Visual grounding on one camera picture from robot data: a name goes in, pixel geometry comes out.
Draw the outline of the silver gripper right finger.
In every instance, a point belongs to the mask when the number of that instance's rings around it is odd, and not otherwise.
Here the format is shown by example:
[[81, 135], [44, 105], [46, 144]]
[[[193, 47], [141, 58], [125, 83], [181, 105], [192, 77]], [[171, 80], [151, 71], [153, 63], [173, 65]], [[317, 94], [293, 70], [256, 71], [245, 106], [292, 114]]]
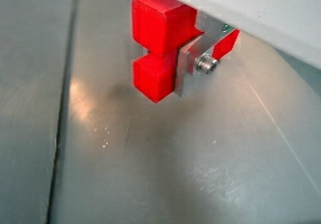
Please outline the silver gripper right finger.
[[200, 11], [196, 28], [201, 34], [180, 49], [174, 92], [182, 97], [194, 87], [196, 73], [210, 75], [234, 47], [234, 27]]

